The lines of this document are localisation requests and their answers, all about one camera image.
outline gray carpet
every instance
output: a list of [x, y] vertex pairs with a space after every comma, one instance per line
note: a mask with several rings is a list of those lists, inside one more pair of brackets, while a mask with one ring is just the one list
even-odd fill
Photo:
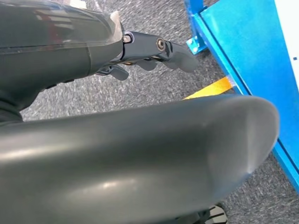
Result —
[[[88, 0], [87, 5], [104, 12], [119, 10], [127, 30], [181, 44], [191, 36], [183, 0]], [[25, 120], [36, 120], [161, 104], [180, 100], [223, 76], [209, 52], [198, 59], [200, 66], [193, 74], [163, 65], [152, 72], [129, 67], [130, 77], [124, 82], [93, 76], [60, 84], [39, 94], [22, 114]], [[299, 223], [299, 197], [272, 155], [223, 205], [231, 224]]]

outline metal bracket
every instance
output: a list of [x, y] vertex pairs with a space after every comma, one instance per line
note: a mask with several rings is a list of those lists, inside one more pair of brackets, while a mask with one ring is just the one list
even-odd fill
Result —
[[197, 31], [196, 21], [194, 19], [194, 15], [201, 13], [207, 7], [203, 5], [202, 0], [185, 0], [185, 7], [193, 33], [193, 38], [186, 41], [187, 46], [194, 55], [206, 49], [207, 46], [200, 36], [199, 32]]

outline plastic cover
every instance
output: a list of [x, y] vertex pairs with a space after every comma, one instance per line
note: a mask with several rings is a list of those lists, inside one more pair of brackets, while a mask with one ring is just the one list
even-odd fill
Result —
[[0, 54], [109, 45], [122, 38], [112, 14], [49, 1], [0, 0]]

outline yellow stripe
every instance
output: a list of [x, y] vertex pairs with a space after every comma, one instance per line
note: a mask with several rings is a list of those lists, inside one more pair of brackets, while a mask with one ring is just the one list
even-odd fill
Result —
[[212, 83], [199, 91], [197, 91], [193, 95], [189, 97], [186, 97], [185, 99], [192, 99], [197, 97], [207, 97], [207, 96], [214, 96], [219, 95], [223, 93], [225, 91], [230, 90], [233, 87], [228, 77], [224, 77], [220, 79], [217, 82]]

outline blue frame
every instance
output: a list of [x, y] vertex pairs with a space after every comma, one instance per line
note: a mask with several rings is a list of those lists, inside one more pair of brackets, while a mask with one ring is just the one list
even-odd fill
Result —
[[220, 0], [208, 9], [202, 0], [185, 4], [193, 36], [187, 41], [191, 51], [194, 40], [203, 42], [236, 92], [267, 98], [279, 109], [281, 135], [273, 154], [299, 192], [299, 93], [274, 0]]
[[202, 0], [185, 0], [185, 7], [193, 33], [193, 37], [186, 41], [186, 44], [194, 55], [206, 49], [207, 46], [196, 29], [196, 21], [194, 18], [206, 7], [203, 5]]

